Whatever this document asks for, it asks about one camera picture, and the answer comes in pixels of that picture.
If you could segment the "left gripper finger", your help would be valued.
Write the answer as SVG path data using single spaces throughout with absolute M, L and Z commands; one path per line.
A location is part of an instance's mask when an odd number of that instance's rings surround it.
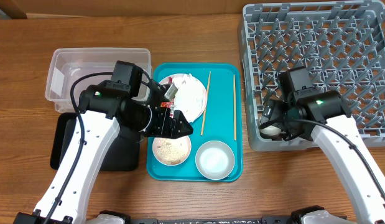
M 181 138 L 184 136 L 191 135 L 193 133 L 193 128 L 192 127 L 187 127 L 187 126 L 182 126 L 182 127 L 177 127 L 174 128 L 171 132 L 170 137 L 172 138 Z
M 180 127 L 186 127 L 186 128 L 191 128 L 192 127 L 192 125 L 187 121 L 186 117 L 184 116 L 184 114 L 180 110 L 175 110 L 174 111 L 173 119 L 176 120 L 177 124 Z

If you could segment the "white plastic cup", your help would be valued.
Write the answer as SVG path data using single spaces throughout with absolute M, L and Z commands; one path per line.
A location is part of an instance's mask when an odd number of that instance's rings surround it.
M 260 129 L 260 135 L 267 139 L 276 139 L 281 132 L 282 130 L 275 126 L 268 126 L 266 128 Z

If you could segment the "pile of rice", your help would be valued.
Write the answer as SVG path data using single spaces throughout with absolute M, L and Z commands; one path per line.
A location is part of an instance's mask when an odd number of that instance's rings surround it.
M 157 145 L 159 159 L 170 165 L 182 162 L 188 154 L 188 146 L 184 140 L 160 139 Z

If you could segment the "pink small bowl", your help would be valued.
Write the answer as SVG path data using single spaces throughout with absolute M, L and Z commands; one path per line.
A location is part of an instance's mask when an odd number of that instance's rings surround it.
M 177 139 L 154 138 L 152 152 L 154 157 L 165 166 L 177 166 L 183 163 L 192 150 L 188 136 Z

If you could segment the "red snack wrapper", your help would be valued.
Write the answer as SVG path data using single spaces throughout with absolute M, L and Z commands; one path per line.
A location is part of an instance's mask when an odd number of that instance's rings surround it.
M 172 84 L 172 83 L 173 83 L 173 78 L 168 77 L 166 84 Z M 169 108 L 170 109 L 170 117 L 171 118 L 174 117 L 174 108 L 175 108 L 174 99 L 171 99 L 169 102 L 162 102 L 160 106 L 163 108 Z

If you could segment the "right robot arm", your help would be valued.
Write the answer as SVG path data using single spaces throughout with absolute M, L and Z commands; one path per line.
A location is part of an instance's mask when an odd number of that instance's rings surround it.
M 321 92 L 305 67 L 280 73 L 279 100 L 269 100 L 258 129 L 264 138 L 314 142 L 331 162 L 348 194 L 357 223 L 385 223 L 385 176 L 359 135 L 347 102 Z

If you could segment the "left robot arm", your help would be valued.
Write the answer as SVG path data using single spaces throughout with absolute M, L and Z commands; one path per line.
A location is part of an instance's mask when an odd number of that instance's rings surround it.
M 117 61 L 111 79 L 90 85 L 78 100 L 70 96 L 77 123 L 49 189 L 31 214 L 19 212 L 15 223 L 86 223 L 92 188 L 103 160 L 121 128 L 145 137 L 177 139 L 193 133 L 179 110 L 161 107 L 175 93 L 172 85 L 146 82 L 149 99 L 135 101 L 147 72 L 134 63 Z

